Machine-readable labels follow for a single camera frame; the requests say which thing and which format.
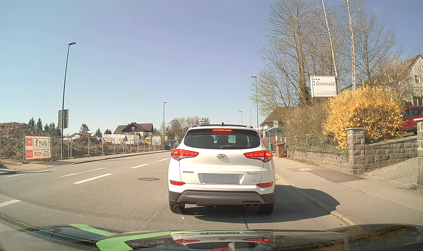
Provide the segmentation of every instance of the rear wiper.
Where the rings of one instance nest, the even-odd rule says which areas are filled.
[[[221,145],[221,149],[245,149],[249,147],[250,146],[243,146],[243,145]]]

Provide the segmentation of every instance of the construction site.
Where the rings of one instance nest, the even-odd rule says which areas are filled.
[[[43,130],[26,123],[0,123],[0,160],[2,164],[25,163],[24,141],[25,136],[49,136],[51,141],[51,158],[33,160],[52,161],[61,159],[61,137],[44,132]],[[111,155],[159,150],[159,146],[150,144],[132,144],[126,141],[106,140],[83,134],[79,138],[63,138],[63,158],[76,158],[96,155]]]

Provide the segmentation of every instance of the road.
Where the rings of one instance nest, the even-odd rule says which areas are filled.
[[[170,153],[154,153],[0,175],[0,214],[34,225],[87,224],[123,231],[180,229],[329,229],[344,225],[276,181],[271,215],[253,207],[168,207]],[[156,178],[139,180],[139,178]]]

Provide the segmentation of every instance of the yellow forsythia bush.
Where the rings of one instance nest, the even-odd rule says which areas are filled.
[[[349,127],[365,127],[365,142],[386,140],[398,135],[400,104],[400,94],[390,89],[362,86],[343,92],[326,101],[322,129],[335,135],[340,148],[347,146]]]

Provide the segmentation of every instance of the red car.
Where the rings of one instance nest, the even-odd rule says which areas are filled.
[[[402,109],[401,131],[413,132],[416,134],[415,118],[423,117],[423,106],[408,106]]]

